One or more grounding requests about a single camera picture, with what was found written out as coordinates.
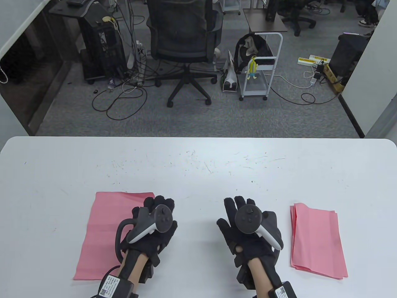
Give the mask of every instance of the white wall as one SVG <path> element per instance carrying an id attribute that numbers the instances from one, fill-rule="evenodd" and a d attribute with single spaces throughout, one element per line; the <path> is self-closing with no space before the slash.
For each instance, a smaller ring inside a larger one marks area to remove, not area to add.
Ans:
<path id="1" fill-rule="evenodd" d="M 20 135 L 28 134 L 0 95 L 0 150 L 8 139 Z"/>
<path id="2" fill-rule="evenodd" d="M 397 123 L 386 134 L 385 139 L 389 139 L 397 145 Z"/>
<path id="3" fill-rule="evenodd" d="M 397 92 L 397 1 L 390 1 L 342 93 L 367 134 Z"/>
<path id="4" fill-rule="evenodd" d="M 0 59 L 50 0 L 2 0 L 0 9 Z M 0 95 L 0 150 L 9 138 L 28 135 Z"/>

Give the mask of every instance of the gray carpet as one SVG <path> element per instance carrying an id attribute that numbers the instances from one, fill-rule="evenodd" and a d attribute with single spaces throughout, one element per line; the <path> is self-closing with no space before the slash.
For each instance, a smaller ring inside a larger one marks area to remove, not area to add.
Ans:
<path id="1" fill-rule="evenodd" d="M 243 6 L 249 1 L 243 0 Z M 299 86 L 308 86 L 309 79 L 303 78 L 308 67 L 297 65 L 298 57 L 315 54 L 331 57 L 338 35 L 343 32 L 366 33 L 368 29 L 357 25 L 358 18 L 354 6 L 349 2 L 346 12 L 339 12 L 340 4 L 326 6 L 331 10 L 329 15 L 313 15 L 304 12 L 317 20 L 314 29 L 302 23 L 299 37 L 293 36 L 290 29 L 283 34 L 276 74 Z M 147 8 L 140 1 L 134 2 L 136 15 L 147 16 Z M 135 26 L 137 39 L 150 48 L 150 32 L 145 23 Z M 234 52 L 237 40 L 248 33 L 244 15 L 229 13 L 224 17 L 222 42 L 219 49 L 223 57 L 227 49 Z M 148 61 L 148 65 L 157 65 Z M 166 65 L 161 65 L 163 72 Z M 114 121 L 104 113 L 96 112 L 91 107 L 94 90 L 106 89 L 107 82 L 99 81 L 88 85 L 83 80 L 80 64 L 74 64 L 67 79 L 61 87 L 49 109 L 37 135 L 65 136 L 158 136 L 158 137 L 358 137 L 346 113 L 337 99 L 327 104 L 298 106 L 288 103 L 270 92 L 269 100 L 261 97 L 246 97 L 238 100 L 239 93 L 223 93 L 219 84 L 212 85 L 208 79 L 199 83 L 212 97 L 212 105 L 205 106 L 203 96 L 193 88 L 185 85 L 174 99 L 174 107 L 167 108 L 166 100 L 176 85 L 176 81 L 163 81 L 160 88 L 148 87 L 148 99 L 143 108 L 133 117 L 124 121 Z M 272 87 L 282 96 L 297 103 L 302 92 L 316 96 L 317 102 L 326 101 L 334 96 L 328 84 L 301 90 L 294 88 L 276 77 Z M 107 92 L 98 97 L 97 108 L 105 108 L 115 98 L 119 90 L 109 95 Z M 120 99 L 109 112 L 112 117 L 128 116 L 143 103 L 144 98 Z"/>

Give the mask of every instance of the backpack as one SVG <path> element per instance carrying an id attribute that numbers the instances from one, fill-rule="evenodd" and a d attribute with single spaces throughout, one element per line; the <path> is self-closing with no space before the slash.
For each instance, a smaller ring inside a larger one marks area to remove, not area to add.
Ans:
<path id="1" fill-rule="evenodd" d="M 246 67 L 253 56 L 273 56 L 269 46 L 261 36 L 249 33 L 239 39 L 234 52 L 234 69 L 237 74 Z M 274 60 L 256 60 L 257 64 L 274 63 Z"/>

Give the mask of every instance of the water bottle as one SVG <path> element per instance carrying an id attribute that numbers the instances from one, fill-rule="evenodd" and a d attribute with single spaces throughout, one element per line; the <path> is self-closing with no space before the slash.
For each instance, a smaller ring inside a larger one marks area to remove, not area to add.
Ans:
<path id="1" fill-rule="evenodd" d="M 113 92 L 114 89 L 114 79 L 110 79 L 108 83 L 108 92 Z"/>

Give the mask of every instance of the pink cloth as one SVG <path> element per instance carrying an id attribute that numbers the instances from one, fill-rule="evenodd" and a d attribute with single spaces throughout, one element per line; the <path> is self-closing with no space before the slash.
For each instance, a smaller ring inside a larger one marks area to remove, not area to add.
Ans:
<path id="1" fill-rule="evenodd" d="M 290 211 L 292 267 L 335 279 L 348 277 L 337 213 L 302 203 L 294 204 Z"/>
<path id="2" fill-rule="evenodd" d="M 74 280 L 101 280 L 110 268 L 120 264 L 114 251 L 117 227 L 122 220 L 132 218 L 132 209 L 142 207 L 147 197 L 154 194 L 96 193 Z M 127 231 L 125 227 L 122 240 Z"/>

